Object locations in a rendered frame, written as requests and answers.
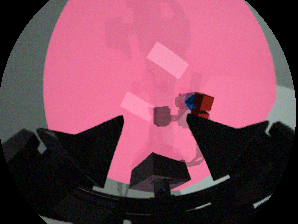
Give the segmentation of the blue cube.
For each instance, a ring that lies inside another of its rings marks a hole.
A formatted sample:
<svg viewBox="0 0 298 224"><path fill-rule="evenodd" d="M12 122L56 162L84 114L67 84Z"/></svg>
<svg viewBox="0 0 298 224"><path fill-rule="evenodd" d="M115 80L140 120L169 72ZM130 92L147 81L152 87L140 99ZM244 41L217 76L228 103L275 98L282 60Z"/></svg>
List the blue cube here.
<svg viewBox="0 0 298 224"><path fill-rule="evenodd" d="M194 95L190 96L188 100L185 100L185 104L188 105L188 108L190 109L190 111L192 111L192 108L196 108L193 105L194 103Z"/></svg>

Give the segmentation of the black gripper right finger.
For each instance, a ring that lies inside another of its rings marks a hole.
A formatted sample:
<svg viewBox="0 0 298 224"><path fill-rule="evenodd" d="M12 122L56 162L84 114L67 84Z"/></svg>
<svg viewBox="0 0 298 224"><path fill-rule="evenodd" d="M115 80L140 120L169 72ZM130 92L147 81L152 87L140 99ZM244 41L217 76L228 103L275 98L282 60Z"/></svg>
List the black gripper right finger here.
<svg viewBox="0 0 298 224"><path fill-rule="evenodd" d="M213 181L226 177L226 171L241 157L255 135L265 133L269 125L269 121L262 121L245 128L231 128L230 125L190 113L186 115L186 123L206 160Z"/></svg>

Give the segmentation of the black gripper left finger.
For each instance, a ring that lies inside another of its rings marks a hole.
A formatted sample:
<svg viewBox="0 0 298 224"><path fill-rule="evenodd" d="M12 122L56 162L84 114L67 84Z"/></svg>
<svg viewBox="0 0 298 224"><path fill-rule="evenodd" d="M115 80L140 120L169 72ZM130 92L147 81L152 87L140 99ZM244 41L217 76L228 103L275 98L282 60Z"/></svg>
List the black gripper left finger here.
<svg viewBox="0 0 298 224"><path fill-rule="evenodd" d="M118 116L74 135L48 128L36 131L45 148L67 156L82 175L93 181L93 186L104 189L122 125L124 117Z"/></svg>

